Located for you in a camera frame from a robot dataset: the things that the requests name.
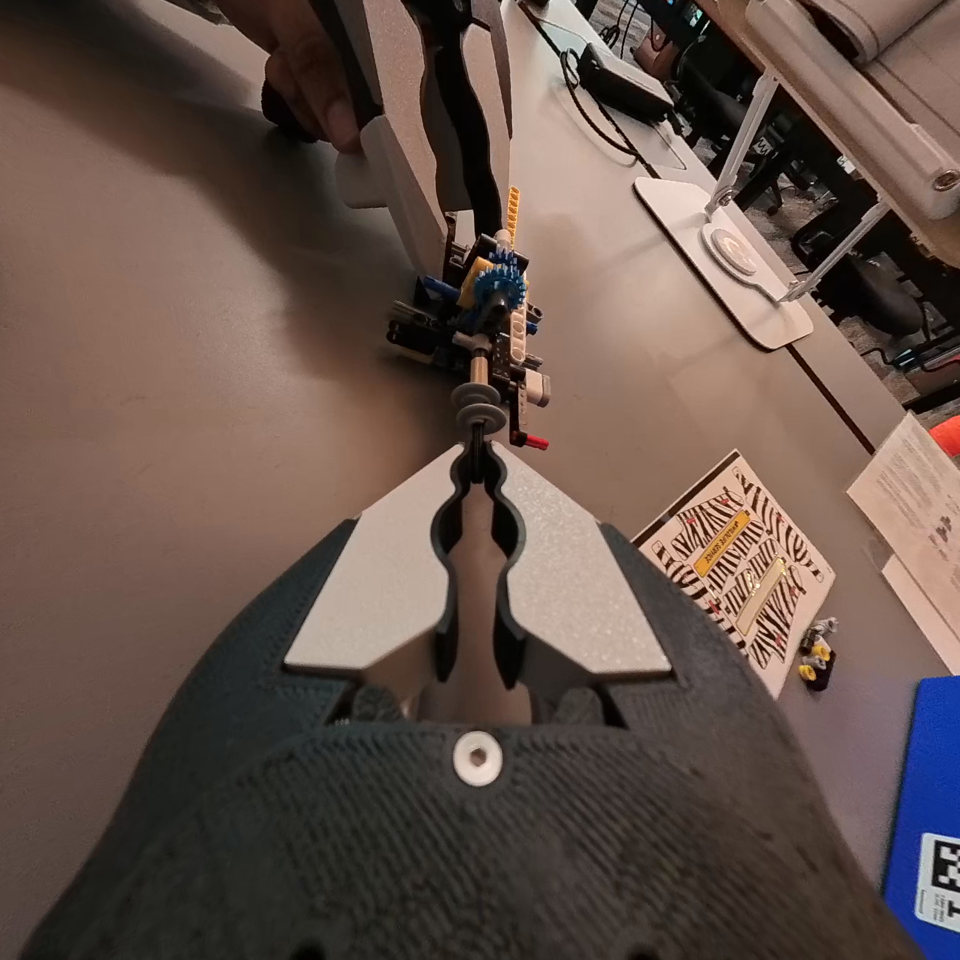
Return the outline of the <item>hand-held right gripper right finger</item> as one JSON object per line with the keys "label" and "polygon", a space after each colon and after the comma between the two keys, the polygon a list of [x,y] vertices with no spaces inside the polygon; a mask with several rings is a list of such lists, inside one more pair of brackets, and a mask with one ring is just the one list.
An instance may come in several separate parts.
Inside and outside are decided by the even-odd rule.
{"label": "hand-held right gripper right finger", "polygon": [[601,524],[497,441],[485,445],[497,575],[493,653],[535,694],[660,679],[670,661]]}

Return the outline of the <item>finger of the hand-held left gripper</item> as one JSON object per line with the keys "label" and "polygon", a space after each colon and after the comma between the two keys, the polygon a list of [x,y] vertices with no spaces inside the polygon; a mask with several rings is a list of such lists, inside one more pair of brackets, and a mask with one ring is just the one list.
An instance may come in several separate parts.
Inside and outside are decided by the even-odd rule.
{"label": "finger of the hand-held left gripper", "polygon": [[506,227],[513,133],[509,50],[499,2],[423,1],[422,116],[443,212],[475,234]]}
{"label": "finger of the hand-held left gripper", "polygon": [[343,202],[354,210],[390,213],[415,270],[443,270],[448,222],[437,196],[437,159],[424,115],[425,43],[401,1],[334,3],[363,85],[351,92],[357,113],[367,92],[375,111],[359,119],[362,155],[334,165]]}

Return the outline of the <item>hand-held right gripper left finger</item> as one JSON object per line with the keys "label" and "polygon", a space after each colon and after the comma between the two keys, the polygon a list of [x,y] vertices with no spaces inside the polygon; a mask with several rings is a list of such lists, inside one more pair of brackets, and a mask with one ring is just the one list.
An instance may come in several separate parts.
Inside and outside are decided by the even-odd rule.
{"label": "hand-held right gripper left finger", "polygon": [[458,578],[470,455],[462,442],[350,524],[284,666],[386,690],[400,702],[444,683],[459,645]]}

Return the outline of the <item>lego technic assembly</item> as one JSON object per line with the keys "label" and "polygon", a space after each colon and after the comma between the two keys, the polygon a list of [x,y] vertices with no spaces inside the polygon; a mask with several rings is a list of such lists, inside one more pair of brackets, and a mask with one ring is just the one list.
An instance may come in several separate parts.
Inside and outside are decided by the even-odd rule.
{"label": "lego technic assembly", "polygon": [[479,233],[471,246],[455,242],[448,215],[442,275],[418,279],[412,302],[390,307],[388,342],[460,379],[451,403],[472,484],[484,480],[488,439],[501,431],[519,449],[549,446],[529,428],[529,408],[546,407],[551,386],[529,346],[544,315],[530,299],[529,260],[516,249],[520,206],[521,192],[511,185],[505,226]]}

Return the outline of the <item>small lego minifigure parts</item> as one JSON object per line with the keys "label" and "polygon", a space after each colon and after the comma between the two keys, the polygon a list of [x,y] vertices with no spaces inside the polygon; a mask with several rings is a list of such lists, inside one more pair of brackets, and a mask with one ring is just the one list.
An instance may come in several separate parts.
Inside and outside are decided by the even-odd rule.
{"label": "small lego minifigure parts", "polygon": [[823,692],[829,686],[836,663],[832,639],[837,627],[836,617],[821,618],[814,621],[800,639],[797,674],[810,692]]}

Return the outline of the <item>person's left hand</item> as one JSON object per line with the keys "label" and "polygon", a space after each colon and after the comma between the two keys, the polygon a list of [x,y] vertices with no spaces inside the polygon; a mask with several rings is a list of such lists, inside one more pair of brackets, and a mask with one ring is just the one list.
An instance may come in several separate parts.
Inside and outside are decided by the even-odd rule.
{"label": "person's left hand", "polygon": [[308,142],[340,154],[362,152],[359,126],[340,54],[307,1],[261,1],[270,32],[265,79]]}

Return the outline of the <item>zebra striped sticker sheet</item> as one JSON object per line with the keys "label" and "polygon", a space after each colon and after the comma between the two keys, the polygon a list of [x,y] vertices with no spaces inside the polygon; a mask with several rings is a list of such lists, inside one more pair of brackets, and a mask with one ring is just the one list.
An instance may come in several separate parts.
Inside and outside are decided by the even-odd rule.
{"label": "zebra striped sticker sheet", "polygon": [[738,450],[633,539],[778,698],[835,571]]}

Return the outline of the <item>black office chair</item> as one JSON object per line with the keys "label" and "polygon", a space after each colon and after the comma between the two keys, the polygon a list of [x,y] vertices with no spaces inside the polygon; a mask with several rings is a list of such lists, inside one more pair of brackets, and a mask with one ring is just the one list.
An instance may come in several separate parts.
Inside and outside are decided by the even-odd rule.
{"label": "black office chair", "polygon": [[[790,237],[793,254],[812,271],[852,231],[854,221],[840,206],[822,210]],[[856,249],[841,259],[818,281],[812,297],[829,308],[835,324],[859,318],[893,337],[918,333],[923,311],[892,270],[865,258]]]}
{"label": "black office chair", "polygon": [[684,48],[671,78],[677,113],[689,125],[686,142],[704,139],[714,150],[711,168],[726,159],[747,116],[759,74],[724,33],[709,27]]}

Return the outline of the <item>white monitor stand base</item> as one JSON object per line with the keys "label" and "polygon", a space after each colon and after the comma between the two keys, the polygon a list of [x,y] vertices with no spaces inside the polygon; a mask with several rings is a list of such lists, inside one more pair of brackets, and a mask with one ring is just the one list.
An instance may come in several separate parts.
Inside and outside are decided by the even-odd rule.
{"label": "white monitor stand base", "polygon": [[[719,22],[763,65],[754,101],[712,193],[692,183],[639,177],[633,190],[703,284],[762,350],[810,335],[802,300],[855,242],[894,211],[930,253],[958,267],[958,33],[899,42],[858,65],[800,2],[719,2]],[[778,89],[812,116],[877,194],[849,239],[812,276],[791,285],[726,211],[739,166]]]}

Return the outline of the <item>white printed paper sheet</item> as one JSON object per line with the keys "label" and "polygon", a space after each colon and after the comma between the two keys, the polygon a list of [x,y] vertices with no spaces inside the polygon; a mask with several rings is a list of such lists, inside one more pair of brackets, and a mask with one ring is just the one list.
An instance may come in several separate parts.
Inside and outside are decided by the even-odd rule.
{"label": "white printed paper sheet", "polygon": [[881,574],[920,632],[952,676],[959,675],[959,634],[930,602],[896,555],[884,563]]}
{"label": "white printed paper sheet", "polygon": [[958,467],[913,414],[904,415],[847,495],[917,580],[958,580]]}

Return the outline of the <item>blue board with printed tag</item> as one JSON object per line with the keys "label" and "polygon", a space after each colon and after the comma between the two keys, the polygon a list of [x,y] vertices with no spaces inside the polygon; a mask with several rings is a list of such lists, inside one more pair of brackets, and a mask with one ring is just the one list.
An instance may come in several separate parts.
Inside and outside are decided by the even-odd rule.
{"label": "blue board with printed tag", "polygon": [[925,958],[959,957],[959,678],[918,683],[884,900]]}

